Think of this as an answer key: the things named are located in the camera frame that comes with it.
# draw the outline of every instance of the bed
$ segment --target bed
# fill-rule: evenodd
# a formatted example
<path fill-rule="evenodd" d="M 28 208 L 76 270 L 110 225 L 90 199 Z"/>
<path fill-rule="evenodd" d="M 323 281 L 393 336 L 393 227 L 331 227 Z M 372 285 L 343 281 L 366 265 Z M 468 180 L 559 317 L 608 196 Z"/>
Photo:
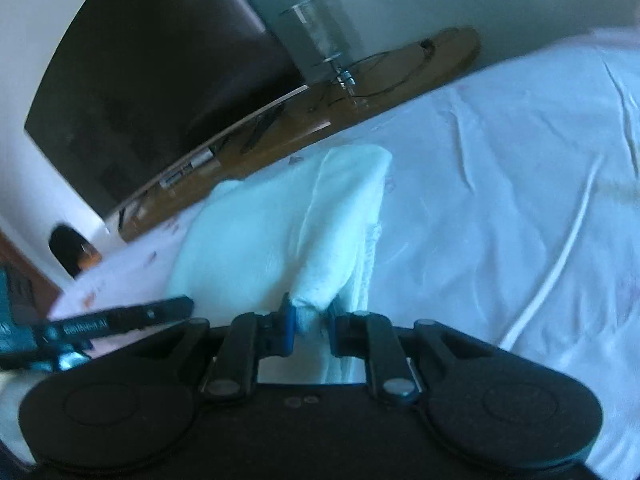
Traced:
<path fill-rule="evenodd" d="M 370 310 L 398 326 L 436 319 L 587 384 L 605 413 L 588 464 L 620 480 L 640 474 L 639 100 L 640 30 L 598 30 L 295 155 L 388 149 Z M 50 316 L 162 298 L 201 207 L 82 275 Z M 101 340 L 95 352 L 140 336 Z"/>

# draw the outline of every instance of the television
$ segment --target television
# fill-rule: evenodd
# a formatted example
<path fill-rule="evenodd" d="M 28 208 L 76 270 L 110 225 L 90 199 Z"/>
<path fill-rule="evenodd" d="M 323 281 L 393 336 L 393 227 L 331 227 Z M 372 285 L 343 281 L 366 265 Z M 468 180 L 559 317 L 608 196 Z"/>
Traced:
<path fill-rule="evenodd" d="M 305 88 L 247 0 L 86 0 L 25 129 L 106 218 Z"/>

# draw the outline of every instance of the wooden table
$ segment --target wooden table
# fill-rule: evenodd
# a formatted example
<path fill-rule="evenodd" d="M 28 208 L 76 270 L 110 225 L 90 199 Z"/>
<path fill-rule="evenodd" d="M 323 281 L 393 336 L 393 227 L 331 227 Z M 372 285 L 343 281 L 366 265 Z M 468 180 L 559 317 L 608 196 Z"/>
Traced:
<path fill-rule="evenodd" d="M 245 178 L 305 146 L 451 81 L 467 70 L 480 52 L 478 33 L 470 27 L 443 30 L 426 45 L 412 43 L 354 67 L 358 95 L 371 95 L 366 105 L 354 106 L 338 85 L 324 82 L 290 99 L 263 138 L 244 155 L 241 148 L 251 136 L 255 121 L 238 128 L 216 160 L 169 190 L 160 186 L 149 190 L 139 211 L 122 226 L 120 236 L 131 241 L 202 200 L 222 180 Z"/>

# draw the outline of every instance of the gray wall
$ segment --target gray wall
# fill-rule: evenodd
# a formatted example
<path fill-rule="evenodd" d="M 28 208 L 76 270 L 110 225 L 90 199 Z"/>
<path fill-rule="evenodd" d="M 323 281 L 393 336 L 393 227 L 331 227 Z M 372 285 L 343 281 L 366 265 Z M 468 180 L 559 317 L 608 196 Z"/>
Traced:
<path fill-rule="evenodd" d="M 60 221 L 107 240 L 100 218 L 24 132 L 40 78 L 84 0 L 0 0 L 0 229 L 47 276 L 69 282 L 49 253 Z M 299 0 L 251 0 L 267 22 Z M 352 57 L 472 25 L 484 43 L 479 66 L 531 51 L 590 27 L 635 22 L 638 0 L 332 0 Z"/>

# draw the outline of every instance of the towel fold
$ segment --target towel fold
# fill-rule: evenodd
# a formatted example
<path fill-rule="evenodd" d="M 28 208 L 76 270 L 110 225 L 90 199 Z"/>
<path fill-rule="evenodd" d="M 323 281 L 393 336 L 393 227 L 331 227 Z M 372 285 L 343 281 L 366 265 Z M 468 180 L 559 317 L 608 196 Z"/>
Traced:
<path fill-rule="evenodd" d="M 379 146 L 343 146 L 268 180 L 219 184 L 184 239 L 167 295 L 188 295 L 194 316 L 219 326 L 277 310 L 288 292 L 298 307 L 294 355 L 263 360 L 258 380 L 348 381 L 353 362 L 331 358 L 321 313 L 335 298 L 341 311 L 367 309 L 390 161 Z"/>

